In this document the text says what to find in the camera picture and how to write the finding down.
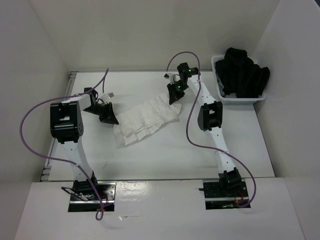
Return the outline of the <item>white pleated skirt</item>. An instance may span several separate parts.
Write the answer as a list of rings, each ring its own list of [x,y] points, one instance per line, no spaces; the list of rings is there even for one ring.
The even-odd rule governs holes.
[[[113,126],[115,147],[124,148],[156,133],[166,124],[178,122],[182,104],[169,104],[169,94],[161,93],[116,115]]]

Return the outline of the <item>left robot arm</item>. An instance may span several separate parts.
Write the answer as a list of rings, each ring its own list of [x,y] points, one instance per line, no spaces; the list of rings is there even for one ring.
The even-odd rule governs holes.
[[[73,173],[72,191],[93,200],[100,193],[94,171],[87,160],[82,136],[82,112],[98,116],[102,123],[118,125],[111,102],[98,98],[94,89],[87,87],[83,94],[50,105],[50,133],[61,144]]]

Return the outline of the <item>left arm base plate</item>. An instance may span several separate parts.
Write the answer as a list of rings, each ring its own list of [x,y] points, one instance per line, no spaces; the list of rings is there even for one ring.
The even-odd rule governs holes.
[[[82,213],[82,212],[96,212],[100,208],[100,201],[92,190],[90,193],[83,194],[82,192],[75,192],[74,188],[64,187],[65,191],[70,195],[68,212]],[[104,204],[104,212],[114,212],[115,210],[115,182],[101,182],[97,186],[99,196]]]

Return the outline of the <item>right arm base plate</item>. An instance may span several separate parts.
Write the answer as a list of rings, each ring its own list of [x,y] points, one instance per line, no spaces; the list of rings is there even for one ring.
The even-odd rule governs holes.
[[[239,186],[229,190],[222,190],[218,179],[203,179],[198,190],[204,195],[206,210],[240,209],[250,200],[244,179]]]

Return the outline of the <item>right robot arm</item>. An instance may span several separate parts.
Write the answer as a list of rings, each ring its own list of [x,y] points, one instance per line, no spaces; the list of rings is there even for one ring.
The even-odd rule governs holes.
[[[180,100],[185,95],[185,90],[191,89],[199,104],[197,124],[201,131],[207,134],[215,144],[213,149],[217,152],[218,165],[218,186],[204,190],[205,193],[215,197],[230,197],[240,188],[242,184],[241,175],[229,154],[229,150],[222,132],[223,104],[217,101],[209,92],[199,75],[197,67],[190,68],[189,65],[181,63],[178,67],[178,74],[164,74],[169,80],[167,85],[169,93],[169,104]]]

